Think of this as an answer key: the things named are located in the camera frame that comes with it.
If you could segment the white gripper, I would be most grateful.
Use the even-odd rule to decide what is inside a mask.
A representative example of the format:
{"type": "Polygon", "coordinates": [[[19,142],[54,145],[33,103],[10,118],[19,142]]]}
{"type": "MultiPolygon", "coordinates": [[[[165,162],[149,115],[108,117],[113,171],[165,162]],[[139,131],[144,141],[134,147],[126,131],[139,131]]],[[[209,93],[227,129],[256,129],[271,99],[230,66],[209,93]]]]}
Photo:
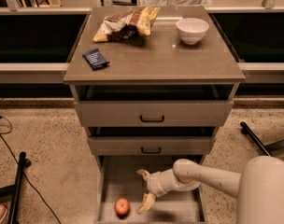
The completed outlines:
{"type": "Polygon", "coordinates": [[[136,173],[147,182],[147,189],[150,192],[143,194],[142,204],[137,210],[138,214],[149,211],[154,205],[156,197],[162,197],[170,191],[190,191],[200,186],[200,183],[196,181],[189,181],[188,183],[180,181],[172,169],[152,174],[145,169],[139,169],[136,173]]]}

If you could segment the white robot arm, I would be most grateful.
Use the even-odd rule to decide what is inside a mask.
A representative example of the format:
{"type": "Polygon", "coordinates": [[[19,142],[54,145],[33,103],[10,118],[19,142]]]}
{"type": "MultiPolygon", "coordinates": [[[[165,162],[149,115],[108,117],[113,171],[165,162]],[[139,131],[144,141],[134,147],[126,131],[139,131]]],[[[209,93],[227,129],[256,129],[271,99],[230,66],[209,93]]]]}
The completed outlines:
{"type": "Polygon", "coordinates": [[[147,212],[158,197],[170,191],[190,191],[201,184],[237,199],[236,224],[284,224],[284,161],[259,156],[242,173],[205,167],[179,159],[169,170],[137,171],[147,183],[148,193],[138,209],[147,212]]]}

